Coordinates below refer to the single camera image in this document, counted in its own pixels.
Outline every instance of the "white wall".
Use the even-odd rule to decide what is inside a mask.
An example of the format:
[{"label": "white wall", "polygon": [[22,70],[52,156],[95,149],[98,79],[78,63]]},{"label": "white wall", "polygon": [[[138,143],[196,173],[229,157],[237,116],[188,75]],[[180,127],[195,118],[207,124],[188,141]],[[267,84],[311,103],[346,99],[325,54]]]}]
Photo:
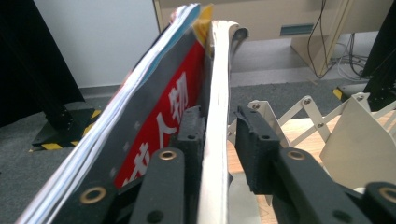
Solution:
[{"label": "white wall", "polygon": [[119,85],[159,34],[150,0],[35,0],[80,88]]}]

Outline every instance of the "bolt head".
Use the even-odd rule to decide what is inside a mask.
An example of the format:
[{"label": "bolt head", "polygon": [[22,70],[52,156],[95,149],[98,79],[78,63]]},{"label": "bolt head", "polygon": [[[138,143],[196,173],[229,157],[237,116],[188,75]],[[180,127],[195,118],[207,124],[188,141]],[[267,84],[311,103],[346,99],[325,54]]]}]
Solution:
[{"label": "bolt head", "polygon": [[309,104],[311,104],[311,101],[312,101],[311,98],[307,98],[304,100],[304,104],[309,105]]},{"label": "bolt head", "polygon": [[253,105],[253,109],[255,109],[255,110],[258,110],[259,108],[260,108],[260,105],[259,105],[259,104]]}]

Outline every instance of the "book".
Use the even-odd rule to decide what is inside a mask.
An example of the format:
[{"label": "book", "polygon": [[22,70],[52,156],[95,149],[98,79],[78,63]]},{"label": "book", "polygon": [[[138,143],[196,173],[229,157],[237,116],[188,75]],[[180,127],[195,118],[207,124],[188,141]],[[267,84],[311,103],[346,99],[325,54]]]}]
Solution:
[{"label": "book", "polygon": [[85,189],[101,186],[107,194],[119,192],[144,175],[150,156],[167,147],[183,112],[196,105],[207,117],[198,220],[226,222],[229,59],[247,31],[234,22],[212,22],[211,11],[212,6],[201,10],[199,4],[176,9],[169,26],[18,222],[90,218],[84,209],[73,210],[72,217],[67,209],[78,207]]}]

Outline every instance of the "gray carpet floor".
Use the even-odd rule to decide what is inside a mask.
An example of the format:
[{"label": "gray carpet floor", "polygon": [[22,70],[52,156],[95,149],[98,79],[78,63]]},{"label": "gray carpet floor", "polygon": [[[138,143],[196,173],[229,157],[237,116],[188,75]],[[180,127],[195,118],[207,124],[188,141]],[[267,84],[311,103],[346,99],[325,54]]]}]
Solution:
[{"label": "gray carpet floor", "polygon": [[[298,100],[311,95],[323,115],[341,103],[332,94],[343,79],[294,82],[231,88],[229,121],[235,119],[238,105],[252,100],[268,101],[279,118]],[[109,98],[91,98],[87,103],[67,105],[70,110],[93,107],[103,109]],[[300,113],[296,118],[305,117]],[[0,223],[12,223],[38,193],[46,180],[71,152],[72,148],[29,152],[31,142],[46,123],[43,113],[21,119],[0,128]]]},{"label": "gray carpet floor", "polygon": [[[66,105],[69,110],[103,109],[110,98]],[[14,223],[73,148],[29,152],[46,123],[34,114],[0,128],[0,223]]]}]

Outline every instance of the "yellow-black hazard tape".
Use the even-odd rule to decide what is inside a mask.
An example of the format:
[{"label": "yellow-black hazard tape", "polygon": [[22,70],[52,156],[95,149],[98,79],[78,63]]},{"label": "yellow-black hazard tape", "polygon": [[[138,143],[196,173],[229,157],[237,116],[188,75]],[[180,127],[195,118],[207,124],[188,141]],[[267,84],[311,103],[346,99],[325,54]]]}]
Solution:
[{"label": "yellow-black hazard tape", "polygon": [[[90,123],[85,128],[84,134],[82,136],[85,136],[85,134],[87,134],[87,132],[91,129],[93,124],[98,120],[101,112],[102,112],[101,110],[95,110],[93,112],[91,119],[90,119]],[[78,144],[78,141],[73,141],[73,142],[68,142],[68,143],[46,143],[46,144],[42,144],[41,146],[46,150],[55,150],[55,149],[61,149],[63,147],[75,147],[77,144]]]}]

